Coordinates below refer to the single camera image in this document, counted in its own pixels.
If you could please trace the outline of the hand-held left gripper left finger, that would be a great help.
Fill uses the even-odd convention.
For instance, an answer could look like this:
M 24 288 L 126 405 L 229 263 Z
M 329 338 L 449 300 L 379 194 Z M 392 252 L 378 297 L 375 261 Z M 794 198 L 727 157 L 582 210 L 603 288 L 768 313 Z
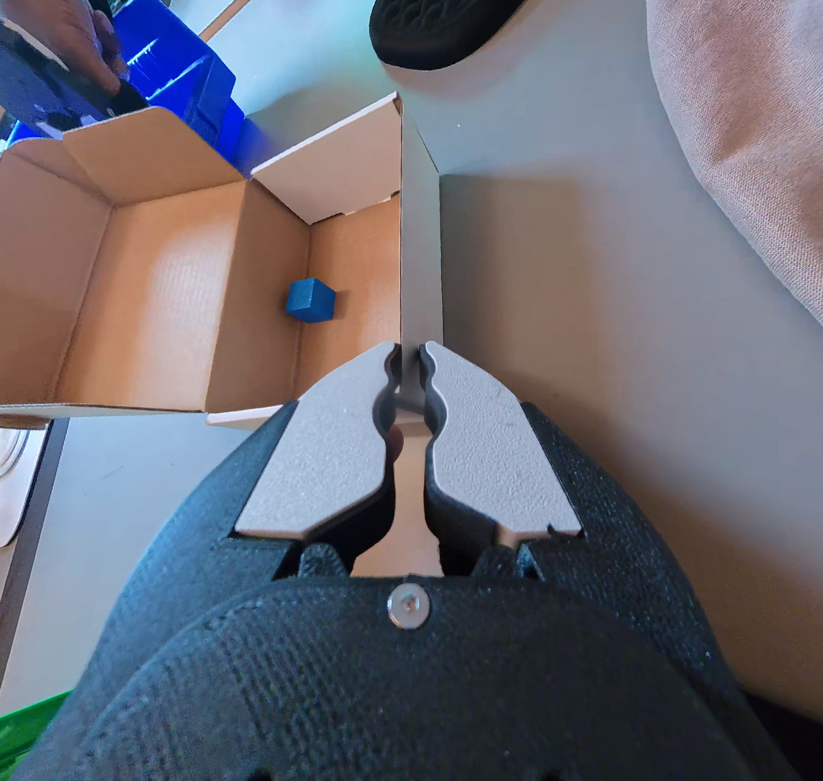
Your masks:
M 318 538 L 378 495 L 393 463 L 401 364 L 400 345 L 382 342 L 300 397 L 234 525 L 239 535 Z

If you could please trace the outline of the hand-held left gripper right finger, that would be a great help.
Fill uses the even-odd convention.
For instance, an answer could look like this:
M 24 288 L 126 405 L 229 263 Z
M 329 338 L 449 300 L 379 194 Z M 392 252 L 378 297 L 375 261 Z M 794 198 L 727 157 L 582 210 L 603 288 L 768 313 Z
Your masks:
M 421 345 L 420 358 L 432 532 L 578 535 L 580 518 L 517 396 L 437 342 Z

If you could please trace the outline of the blue cube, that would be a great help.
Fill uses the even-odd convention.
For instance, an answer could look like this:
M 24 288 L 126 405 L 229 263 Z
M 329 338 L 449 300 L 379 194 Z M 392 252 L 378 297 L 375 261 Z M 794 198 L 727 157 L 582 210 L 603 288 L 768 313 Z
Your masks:
M 317 278 L 294 281 L 289 286 L 285 313 L 303 323 L 324 323 L 334 318 L 336 293 Z

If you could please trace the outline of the white and brown cardboard box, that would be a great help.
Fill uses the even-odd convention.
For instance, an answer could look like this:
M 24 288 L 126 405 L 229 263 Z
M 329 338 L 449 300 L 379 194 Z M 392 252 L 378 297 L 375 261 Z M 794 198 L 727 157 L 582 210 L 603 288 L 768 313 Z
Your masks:
M 317 278 L 334 318 L 285 313 Z M 396 94 L 243 177 L 149 108 L 2 155 L 2 427 L 145 413 L 281 415 L 338 366 L 401 347 L 396 407 L 420 413 L 418 348 L 443 337 L 439 174 Z M 314 539 L 346 566 L 394 515 L 377 496 Z

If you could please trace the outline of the person's right hand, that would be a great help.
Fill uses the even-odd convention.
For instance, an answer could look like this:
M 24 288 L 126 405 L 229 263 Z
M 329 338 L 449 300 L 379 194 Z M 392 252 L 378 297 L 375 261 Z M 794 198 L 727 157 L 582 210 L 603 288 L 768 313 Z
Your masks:
M 65 67 L 116 97 L 129 76 L 110 18 L 88 0 L 2 0 L 2 15 Z

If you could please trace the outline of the blue plastic bin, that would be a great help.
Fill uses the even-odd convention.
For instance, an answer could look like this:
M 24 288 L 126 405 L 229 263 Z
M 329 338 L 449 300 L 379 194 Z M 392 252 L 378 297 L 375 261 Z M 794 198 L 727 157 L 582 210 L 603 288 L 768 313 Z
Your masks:
M 236 77 L 218 55 L 160 0 L 128 0 L 113 16 L 129 82 L 149 108 L 165 108 L 192 129 L 231 165 L 245 171 L 241 147 L 252 124 L 232 98 Z M 24 35 L 9 19 L 2 24 Z M 11 113 L 12 128 L 2 131 L 2 149 L 26 138 L 55 138 L 64 132 L 31 129 Z

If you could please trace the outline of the dark brown board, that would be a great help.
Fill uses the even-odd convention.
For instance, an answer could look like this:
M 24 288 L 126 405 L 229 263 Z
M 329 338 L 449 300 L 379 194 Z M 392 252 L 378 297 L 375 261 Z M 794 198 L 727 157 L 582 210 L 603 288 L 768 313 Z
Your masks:
M 44 439 L 33 467 L 30 488 L 14 539 L 14 550 L 6 569 L 1 601 L 1 682 L 4 682 L 12 655 L 68 425 L 67 418 L 57 419 L 42 433 Z

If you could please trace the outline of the white round dish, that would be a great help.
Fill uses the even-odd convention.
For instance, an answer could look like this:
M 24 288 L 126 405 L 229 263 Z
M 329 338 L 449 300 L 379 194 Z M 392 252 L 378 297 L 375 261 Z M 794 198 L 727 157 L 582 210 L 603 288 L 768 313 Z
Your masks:
M 15 539 L 36 479 L 46 430 L 1 430 L 1 547 Z

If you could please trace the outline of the green plastic crate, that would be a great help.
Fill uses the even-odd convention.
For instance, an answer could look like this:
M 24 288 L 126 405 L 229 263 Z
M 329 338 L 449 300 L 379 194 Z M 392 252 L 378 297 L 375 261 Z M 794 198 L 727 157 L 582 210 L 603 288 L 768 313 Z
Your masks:
M 36 743 L 70 693 L 71 690 L 53 695 L 1 717 L 2 763 L 27 752 Z

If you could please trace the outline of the black shoe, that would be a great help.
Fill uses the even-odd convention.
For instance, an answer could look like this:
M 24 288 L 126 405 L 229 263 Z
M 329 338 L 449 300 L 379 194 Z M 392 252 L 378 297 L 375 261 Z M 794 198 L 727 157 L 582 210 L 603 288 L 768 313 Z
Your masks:
M 388 66 L 444 69 L 484 46 L 524 1 L 376 0 L 369 39 Z

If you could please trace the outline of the beige pants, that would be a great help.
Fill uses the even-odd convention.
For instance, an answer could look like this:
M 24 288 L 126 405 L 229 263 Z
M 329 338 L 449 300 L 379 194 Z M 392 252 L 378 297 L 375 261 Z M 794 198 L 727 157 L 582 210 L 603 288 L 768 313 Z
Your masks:
M 822 322 L 822 0 L 646 0 L 653 77 L 695 178 Z

